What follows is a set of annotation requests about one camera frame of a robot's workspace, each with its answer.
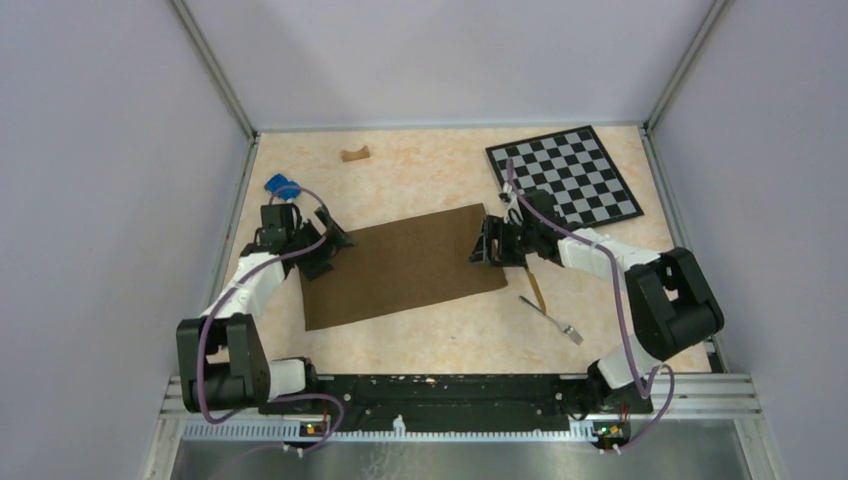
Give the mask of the brown fabric napkin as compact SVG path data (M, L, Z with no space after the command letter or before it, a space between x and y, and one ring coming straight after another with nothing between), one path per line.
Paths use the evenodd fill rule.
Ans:
M471 264L486 217L482 204L351 233L331 269L301 277L305 329L315 331L500 290L500 267Z

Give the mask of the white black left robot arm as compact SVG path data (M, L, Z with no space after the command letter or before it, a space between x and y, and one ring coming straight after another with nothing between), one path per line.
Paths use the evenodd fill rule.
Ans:
M293 203L264 205L261 225L241 250L237 269L218 298L176 330L182 399L192 413L258 408L280 397L297 413L319 404L314 364L306 357L269 360L257 321L272 294L297 271L314 280L333 257L355 246L325 205L318 229Z

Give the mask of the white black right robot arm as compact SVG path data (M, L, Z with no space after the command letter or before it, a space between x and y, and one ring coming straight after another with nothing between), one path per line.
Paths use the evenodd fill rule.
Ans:
M723 329L723 312L691 251L636 247L569 222L543 190L505 197L507 213L484 218L470 263L526 267L535 254L614 288L622 344L588 370L586 397L594 409L614 411L626 387L647 394L665 361Z

